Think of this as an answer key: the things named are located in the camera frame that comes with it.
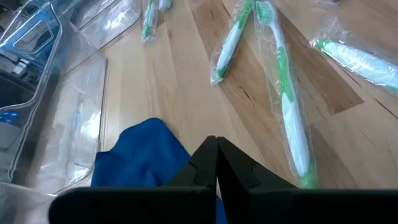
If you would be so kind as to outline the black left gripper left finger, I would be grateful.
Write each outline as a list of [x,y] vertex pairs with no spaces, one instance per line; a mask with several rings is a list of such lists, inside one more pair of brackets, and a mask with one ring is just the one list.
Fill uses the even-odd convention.
[[154,188],[80,187],[50,205],[50,223],[214,223],[218,142],[208,136],[180,172]]

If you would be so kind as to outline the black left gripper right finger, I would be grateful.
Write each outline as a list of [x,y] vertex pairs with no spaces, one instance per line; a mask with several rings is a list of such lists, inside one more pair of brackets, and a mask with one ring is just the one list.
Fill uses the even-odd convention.
[[216,140],[229,223],[397,223],[396,190],[300,189],[226,138]]

